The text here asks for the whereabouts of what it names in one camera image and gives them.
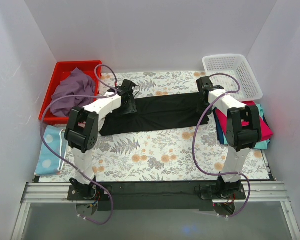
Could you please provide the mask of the black t shirt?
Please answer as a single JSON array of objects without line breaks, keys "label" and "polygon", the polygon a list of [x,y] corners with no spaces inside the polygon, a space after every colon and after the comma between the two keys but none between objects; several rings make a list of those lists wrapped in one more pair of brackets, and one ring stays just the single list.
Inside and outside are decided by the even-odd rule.
[{"label": "black t shirt", "polygon": [[199,103],[198,92],[138,98],[135,113],[108,114],[99,133],[111,136],[194,127],[203,114]]}]

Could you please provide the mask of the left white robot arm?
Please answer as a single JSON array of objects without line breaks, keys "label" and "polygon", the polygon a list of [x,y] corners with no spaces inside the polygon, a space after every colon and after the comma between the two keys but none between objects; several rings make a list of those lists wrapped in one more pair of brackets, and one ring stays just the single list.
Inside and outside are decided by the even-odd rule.
[{"label": "left white robot arm", "polygon": [[74,190],[85,200],[93,199],[96,187],[92,164],[92,149],[97,143],[99,122],[115,110],[120,113],[132,114],[137,112],[134,99],[136,84],[125,79],[122,85],[109,89],[100,100],[83,107],[73,107],[65,130],[76,166],[76,175],[70,179]]}]

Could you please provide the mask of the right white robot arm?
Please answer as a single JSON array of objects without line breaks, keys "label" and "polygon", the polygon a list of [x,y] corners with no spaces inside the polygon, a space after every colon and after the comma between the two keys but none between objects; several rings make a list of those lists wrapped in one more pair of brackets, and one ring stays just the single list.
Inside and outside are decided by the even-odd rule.
[{"label": "right white robot arm", "polygon": [[217,108],[226,116],[225,137],[228,153],[221,172],[214,174],[216,182],[200,191],[203,199],[233,198],[243,193],[242,170],[250,151],[262,139],[258,107],[246,105],[232,97],[234,91],[226,91],[220,85],[213,85],[210,77],[196,81],[199,91],[199,109],[205,117]]}]

